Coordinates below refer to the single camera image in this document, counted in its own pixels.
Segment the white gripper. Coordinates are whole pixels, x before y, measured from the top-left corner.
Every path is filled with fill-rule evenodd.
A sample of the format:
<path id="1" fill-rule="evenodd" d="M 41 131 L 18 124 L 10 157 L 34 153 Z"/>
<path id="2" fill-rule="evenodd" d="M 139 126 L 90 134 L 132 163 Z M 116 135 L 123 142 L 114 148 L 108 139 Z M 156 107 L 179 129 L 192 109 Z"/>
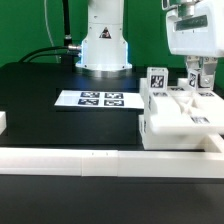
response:
<path id="1" fill-rule="evenodd" d="M 188 71 L 201 67 L 199 85 L 212 90 L 224 57 L 224 0 L 164 0 L 164 11 L 170 52 L 186 56 Z"/>

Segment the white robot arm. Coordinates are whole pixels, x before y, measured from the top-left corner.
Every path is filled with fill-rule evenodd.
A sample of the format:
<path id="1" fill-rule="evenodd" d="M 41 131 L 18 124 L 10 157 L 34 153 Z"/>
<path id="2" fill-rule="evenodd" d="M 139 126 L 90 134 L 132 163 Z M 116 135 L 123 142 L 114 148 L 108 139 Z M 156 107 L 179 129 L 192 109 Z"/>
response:
<path id="1" fill-rule="evenodd" d="M 217 60 L 224 58 L 224 0 L 161 0 L 168 47 L 185 57 L 189 83 L 212 89 Z M 88 0 L 88 33 L 81 44 L 82 69 L 109 74 L 130 69 L 123 38 L 124 0 Z"/>

